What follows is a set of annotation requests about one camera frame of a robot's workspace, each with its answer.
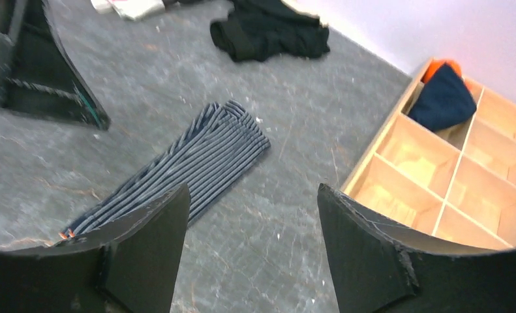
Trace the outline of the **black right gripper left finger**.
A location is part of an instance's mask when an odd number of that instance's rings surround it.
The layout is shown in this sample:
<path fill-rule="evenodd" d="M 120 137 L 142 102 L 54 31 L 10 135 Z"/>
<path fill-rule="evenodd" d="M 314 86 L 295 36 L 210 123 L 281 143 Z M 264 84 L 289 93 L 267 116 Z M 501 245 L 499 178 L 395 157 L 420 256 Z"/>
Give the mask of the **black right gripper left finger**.
<path fill-rule="evenodd" d="M 0 250 L 0 312 L 168 312 L 189 206 L 181 184 L 86 234 Z"/>

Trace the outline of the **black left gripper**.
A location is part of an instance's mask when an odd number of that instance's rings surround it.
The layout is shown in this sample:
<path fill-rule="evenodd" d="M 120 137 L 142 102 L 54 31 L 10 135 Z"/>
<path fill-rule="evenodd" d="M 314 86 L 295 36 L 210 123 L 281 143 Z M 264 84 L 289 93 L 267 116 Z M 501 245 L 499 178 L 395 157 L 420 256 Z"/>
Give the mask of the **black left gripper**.
<path fill-rule="evenodd" d="M 7 109 L 14 113 L 110 127 L 108 114 L 60 41 L 48 1 L 0 1 L 0 106 L 5 78 Z"/>

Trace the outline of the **navy striped boxer underwear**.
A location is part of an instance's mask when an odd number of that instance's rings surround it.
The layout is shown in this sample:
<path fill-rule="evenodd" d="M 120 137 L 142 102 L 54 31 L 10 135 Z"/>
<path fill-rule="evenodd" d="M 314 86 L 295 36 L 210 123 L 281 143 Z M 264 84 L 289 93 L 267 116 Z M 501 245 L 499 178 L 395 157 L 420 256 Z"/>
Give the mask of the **navy striped boxer underwear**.
<path fill-rule="evenodd" d="M 171 188 L 189 187 L 189 222 L 249 170 L 270 141 L 234 100 L 206 105 L 170 148 L 60 233 L 73 238 L 149 205 Z"/>

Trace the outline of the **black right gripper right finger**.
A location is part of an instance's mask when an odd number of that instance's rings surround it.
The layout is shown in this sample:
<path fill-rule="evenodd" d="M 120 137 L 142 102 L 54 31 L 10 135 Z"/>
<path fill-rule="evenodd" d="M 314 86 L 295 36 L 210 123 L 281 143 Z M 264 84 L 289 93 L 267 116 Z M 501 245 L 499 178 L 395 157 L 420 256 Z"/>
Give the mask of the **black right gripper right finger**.
<path fill-rule="evenodd" d="M 317 204 L 341 312 L 516 312 L 516 248 L 421 233 L 327 184 Z"/>

